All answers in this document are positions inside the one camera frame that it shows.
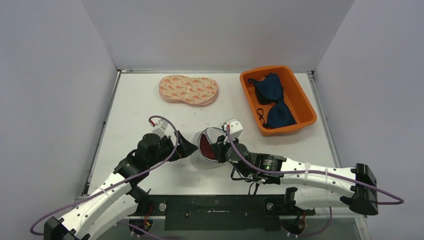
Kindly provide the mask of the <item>dark red bra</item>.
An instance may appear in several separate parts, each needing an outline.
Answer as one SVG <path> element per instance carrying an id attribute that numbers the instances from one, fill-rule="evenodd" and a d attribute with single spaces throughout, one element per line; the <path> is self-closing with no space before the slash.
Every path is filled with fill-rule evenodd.
<path id="1" fill-rule="evenodd" d="M 211 147 L 211 143 L 206 134 L 202 133 L 198 139 L 199 152 L 203 158 L 208 161 L 215 162 L 215 153 Z"/>

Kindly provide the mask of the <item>white mesh cylindrical laundry bag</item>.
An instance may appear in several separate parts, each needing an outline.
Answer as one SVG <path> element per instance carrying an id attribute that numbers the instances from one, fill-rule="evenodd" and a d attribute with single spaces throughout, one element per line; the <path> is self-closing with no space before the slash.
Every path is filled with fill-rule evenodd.
<path id="1" fill-rule="evenodd" d="M 207 127 L 194 135 L 191 143 L 197 146 L 197 150 L 189 158 L 196 169 L 211 170 L 221 166 L 211 146 L 223 135 L 223 130 L 218 127 Z"/>

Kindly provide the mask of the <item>pink carrot-print laundry bag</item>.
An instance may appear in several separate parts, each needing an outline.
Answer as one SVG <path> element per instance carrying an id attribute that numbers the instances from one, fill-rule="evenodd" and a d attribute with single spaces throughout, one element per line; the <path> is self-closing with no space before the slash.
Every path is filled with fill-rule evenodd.
<path id="1" fill-rule="evenodd" d="M 167 102 L 184 103 L 195 107 L 204 107 L 218 97 L 218 83 L 207 77 L 188 77 L 169 75 L 159 84 L 159 94 Z"/>

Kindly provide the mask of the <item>navy blue bra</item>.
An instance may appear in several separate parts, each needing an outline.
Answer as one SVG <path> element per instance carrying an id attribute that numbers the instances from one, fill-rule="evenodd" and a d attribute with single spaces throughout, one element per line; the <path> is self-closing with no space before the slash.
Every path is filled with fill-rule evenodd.
<path id="1" fill-rule="evenodd" d="M 250 78 L 247 80 L 255 88 L 255 96 L 260 105 L 271 105 L 264 118 L 265 110 L 258 108 L 259 121 L 267 129 L 277 129 L 295 125 L 297 122 L 284 101 L 284 88 L 276 73 L 264 76 L 262 80 Z"/>

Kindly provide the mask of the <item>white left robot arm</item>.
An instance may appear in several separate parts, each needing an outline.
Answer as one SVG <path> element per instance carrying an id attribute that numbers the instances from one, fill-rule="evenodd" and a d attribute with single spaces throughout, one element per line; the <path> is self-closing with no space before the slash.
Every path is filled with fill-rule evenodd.
<path id="1" fill-rule="evenodd" d="M 153 209 L 149 193 L 138 186 L 160 163 L 189 157 L 197 146 L 180 132 L 169 136 L 147 133 L 106 180 L 88 198 L 59 218 L 52 216 L 43 226 L 45 240 L 94 240 L 123 218 L 144 215 Z"/>

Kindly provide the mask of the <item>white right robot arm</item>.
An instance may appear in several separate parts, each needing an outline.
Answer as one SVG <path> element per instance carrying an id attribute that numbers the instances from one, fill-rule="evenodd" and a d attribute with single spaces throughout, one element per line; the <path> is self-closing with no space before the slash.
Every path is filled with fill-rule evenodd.
<path id="1" fill-rule="evenodd" d="M 256 186 L 288 185 L 282 207 L 290 215 L 300 210 L 347 207 L 356 214 L 378 214 L 377 179 L 368 165 L 328 168 L 281 155 L 250 152 L 235 139 L 219 136 L 210 145 L 218 163 L 230 163 L 239 180 Z"/>

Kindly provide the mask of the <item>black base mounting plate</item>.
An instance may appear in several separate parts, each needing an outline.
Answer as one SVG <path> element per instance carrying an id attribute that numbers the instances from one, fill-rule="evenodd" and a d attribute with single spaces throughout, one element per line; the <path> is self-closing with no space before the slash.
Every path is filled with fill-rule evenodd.
<path id="1" fill-rule="evenodd" d="M 278 217 L 291 224 L 315 213 L 289 206 L 283 195 L 151 195 L 132 216 L 164 217 L 166 231 L 278 231 Z"/>

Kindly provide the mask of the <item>orange plastic bin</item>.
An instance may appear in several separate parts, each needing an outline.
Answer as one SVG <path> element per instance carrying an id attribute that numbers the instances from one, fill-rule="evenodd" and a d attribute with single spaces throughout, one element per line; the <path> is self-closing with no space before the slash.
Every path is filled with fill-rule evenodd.
<path id="1" fill-rule="evenodd" d="M 287 66 L 261 66 L 244 71 L 240 83 L 263 136 L 293 133 L 317 120 L 312 104 Z"/>

